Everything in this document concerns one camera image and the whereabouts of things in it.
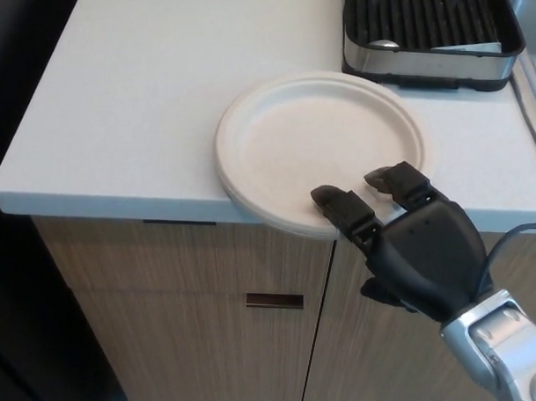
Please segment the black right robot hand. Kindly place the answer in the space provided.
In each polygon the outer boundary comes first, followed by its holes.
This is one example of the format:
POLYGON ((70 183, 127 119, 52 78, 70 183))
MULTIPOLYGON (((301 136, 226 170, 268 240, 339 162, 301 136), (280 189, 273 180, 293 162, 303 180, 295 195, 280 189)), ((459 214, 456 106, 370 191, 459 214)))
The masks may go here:
POLYGON ((404 212, 388 224, 353 191, 332 185, 311 196, 323 216, 365 257, 363 296, 446 323, 493 288, 487 250, 463 208, 407 161, 364 178, 404 212))

